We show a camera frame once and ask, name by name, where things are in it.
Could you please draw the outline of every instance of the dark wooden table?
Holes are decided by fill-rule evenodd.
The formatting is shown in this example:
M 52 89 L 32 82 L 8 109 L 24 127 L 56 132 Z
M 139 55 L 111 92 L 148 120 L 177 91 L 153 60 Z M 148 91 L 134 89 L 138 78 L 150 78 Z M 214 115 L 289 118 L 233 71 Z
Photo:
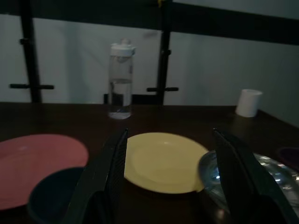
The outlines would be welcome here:
M 226 106 L 133 106 L 126 120 L 107 116 L 105 105 L 0 103 L 0 141 L 38 133 L 71 136 L 83 142 L 94 157 L 105 139 L 116 130 L 129 135 L 168 132 L 193 139 L 214 149 L 212 128 L 227 130 L 245 140 L 254 152 L 279 160 L 280 147 L 299 146 L 299 129 L 264 112 L 253 119 L 235 115 Z M 207 224 L 228 223 L 227 214 L 201 192 L 180 196 L 155 194 L 125 181 L 117 223 Z M 25 206 L 0 212 L 2 224 L 31 224 Z

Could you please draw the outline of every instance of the silver bowl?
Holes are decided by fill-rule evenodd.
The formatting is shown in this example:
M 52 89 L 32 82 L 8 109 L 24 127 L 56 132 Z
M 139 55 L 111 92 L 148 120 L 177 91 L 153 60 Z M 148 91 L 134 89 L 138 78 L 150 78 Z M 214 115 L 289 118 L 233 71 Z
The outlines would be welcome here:
M 267 156 L 254 154 L 259 163 L 275 179 L 280 189 L 288 199 L 297 216 L 299 217 L 299 174 Z M 220 176 L 217 165 L 216 152 L 205 154 L 199 161 L 199 177 L 202 180 L 205 191 L 218 204 L 219 207 L 229 212 L 225 196 L 220 184 Z

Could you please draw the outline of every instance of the clear plastic bottle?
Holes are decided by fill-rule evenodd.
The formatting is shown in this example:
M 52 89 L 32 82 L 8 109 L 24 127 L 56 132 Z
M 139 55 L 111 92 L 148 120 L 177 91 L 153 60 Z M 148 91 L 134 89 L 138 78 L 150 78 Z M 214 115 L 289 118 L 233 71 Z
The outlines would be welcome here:
M 130 40 L 111 46 L 109 65 L 109 117 L 126 119 L 131 116 L 132 76 L 135 47 Z

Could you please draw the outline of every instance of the dark blue bowl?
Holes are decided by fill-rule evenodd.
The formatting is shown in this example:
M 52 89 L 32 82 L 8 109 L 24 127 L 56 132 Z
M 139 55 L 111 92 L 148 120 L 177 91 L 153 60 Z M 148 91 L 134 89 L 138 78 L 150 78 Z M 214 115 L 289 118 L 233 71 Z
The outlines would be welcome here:
M 27 204 L 28 213 L 36 223 L 57 224 L 62 220 L 83 169 L 64 169 L 38 183 Z

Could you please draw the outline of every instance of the red plate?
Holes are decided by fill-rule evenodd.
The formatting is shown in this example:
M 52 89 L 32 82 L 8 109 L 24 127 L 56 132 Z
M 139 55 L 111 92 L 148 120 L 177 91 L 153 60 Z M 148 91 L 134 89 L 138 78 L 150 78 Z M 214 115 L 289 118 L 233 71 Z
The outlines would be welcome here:
M 24 205 L 32 189 L 61 169 L 85 166 L 86 147 L 56 134 L 24 136 L 0 143 L 0 210 Z

